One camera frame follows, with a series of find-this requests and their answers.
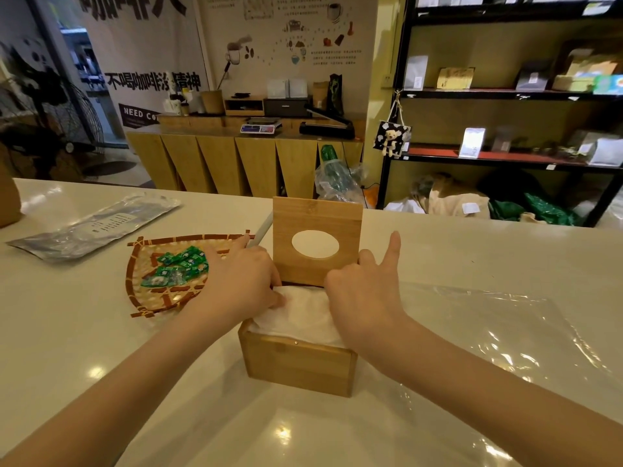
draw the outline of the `digital scale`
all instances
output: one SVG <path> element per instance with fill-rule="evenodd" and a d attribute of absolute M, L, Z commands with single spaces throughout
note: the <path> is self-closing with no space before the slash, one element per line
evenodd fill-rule
<path fill-rule="evenodd" d="M 281 127 L 281 119 L 278 117 L 250 117 L 242 125 L 242 134 L 275 134 Z"/>

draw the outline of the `wall poster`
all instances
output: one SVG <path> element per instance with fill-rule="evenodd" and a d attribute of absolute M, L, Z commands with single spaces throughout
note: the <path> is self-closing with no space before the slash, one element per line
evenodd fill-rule
<path fill-rule="evenodd" d="M 346 112 L 368 110 L 377 0 L 199 0 L 214 78 L 224 96 L 266 95 L 269 79 L 343 75 Z"/>
<path fill-rule="evenodd" d="M 126 129 L 155 124 L 170 89 L 209 90 L 192 0 L 78 0 Z"/>

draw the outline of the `power outlet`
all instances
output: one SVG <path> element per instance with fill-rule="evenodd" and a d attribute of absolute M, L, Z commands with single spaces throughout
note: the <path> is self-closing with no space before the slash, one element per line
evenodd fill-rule
<path fill-rule="evenodd" d="M 394 78 L 391 75 L 385 75 L 381 80 L 381 88 L 393 88 Z"/>

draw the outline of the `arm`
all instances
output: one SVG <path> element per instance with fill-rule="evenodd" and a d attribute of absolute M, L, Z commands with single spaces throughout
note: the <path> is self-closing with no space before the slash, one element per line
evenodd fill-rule
<path fill-rule="evenodd" d="M 248 242 L 248 235 L 236 241 L 227 259 L 206 249 L 210 273 L 201 294 L 0 466 L 110 467 L 201 353 L 244 319 L 282 304 L 270 289 L 281 285 L 275 265 L 264 249 L 244 249 Z"/>
<path fill-rule="evenodd" d="M 402 308 L 395 232 L 377 265 L 331 271 L 324 287 L 348 347 L 385 375 L 455 415 L 528 466 L 614 466 L 623 426 L 438 337 Z"/>

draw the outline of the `oval hole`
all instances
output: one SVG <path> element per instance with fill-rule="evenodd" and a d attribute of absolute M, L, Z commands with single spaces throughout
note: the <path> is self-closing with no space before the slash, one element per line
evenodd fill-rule
<path fill-rule="evenodd" d="M 331 257 L 339 251 L 339 243 L 336 238 L 324 231 L 301 231 L 292 238 L 294 249 L 307 257 L 324 259 Z"/>

